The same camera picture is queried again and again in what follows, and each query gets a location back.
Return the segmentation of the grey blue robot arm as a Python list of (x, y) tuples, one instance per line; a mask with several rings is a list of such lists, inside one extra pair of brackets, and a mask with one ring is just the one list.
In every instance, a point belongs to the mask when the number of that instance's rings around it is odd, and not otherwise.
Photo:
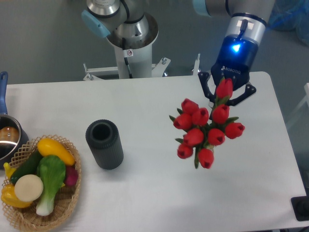
[[(114, 47), (118, 75), (121, 79), (162, 76), (167, 62), (152, 66), (152, 46), (158, 36), (156, 20), (143, 9), (140, 0), (89, 0), (82, 20), (95, 35), (106, 38)], [(245, 89), (240, 96), (227, 101), (235, 106), (253, 95), (249, 72), (263, 38), (274, 1), (272, 0), (195, 0), (199, 15), (231, 17), (219, 55), (207, 72), (194, 67), (194, 74), (206, 98), (214, 104), (218, 94), (212, 93), (208, 81), (216, 86), (225, 78), (233, 89)]]

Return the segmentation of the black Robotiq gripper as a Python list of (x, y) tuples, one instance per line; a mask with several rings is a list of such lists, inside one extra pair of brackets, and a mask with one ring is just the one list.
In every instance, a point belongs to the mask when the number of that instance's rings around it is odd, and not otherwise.
[(199, 72), (198, 78), (204, 93), (209, 100), (209, 107), (215, 105), (215, 93), (209, 87), (209, 81), (213, 77), (216, 86), (221, 79), (232, 79), (233, 90), (237, 90), (245, 85), (244, 92), (234, 99), (227, 101), (228, 106), (237, 106), (250, 96), (256, 93), (256, 87), (249, 82), (249, 72), (256, 53), (258, 45), (248, 40), (237, 40), (233, 36), (226, 36), (223, 40), (222, 47), (215, 64), (211, 67), (210, 72)]

